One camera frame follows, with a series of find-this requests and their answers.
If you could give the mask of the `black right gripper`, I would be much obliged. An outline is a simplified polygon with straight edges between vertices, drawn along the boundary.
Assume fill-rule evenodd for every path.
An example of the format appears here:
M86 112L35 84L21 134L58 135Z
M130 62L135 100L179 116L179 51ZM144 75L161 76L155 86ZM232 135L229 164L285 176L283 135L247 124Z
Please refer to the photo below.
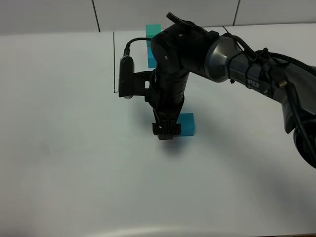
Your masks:
M174 135L181 133L182 127L177 121L184 104L188 76L188 71L168 73L159 66L151 73L151 95L145 101L153 108L153 134L160 140L172 140Z

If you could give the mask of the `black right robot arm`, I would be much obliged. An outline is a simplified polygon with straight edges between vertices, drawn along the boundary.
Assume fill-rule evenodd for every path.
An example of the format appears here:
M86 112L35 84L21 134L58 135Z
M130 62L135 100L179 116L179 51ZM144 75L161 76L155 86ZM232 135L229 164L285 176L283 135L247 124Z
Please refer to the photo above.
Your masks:
M189 73L213 82L238 82L282 106L284 129L293 133L299 154L316 164L316 71L294 58L254 51L240 37L206 31L169 13L172 26L151 39L156 68L151 85L159 99L151 102L153 133L161 140L179 135L177 123Z

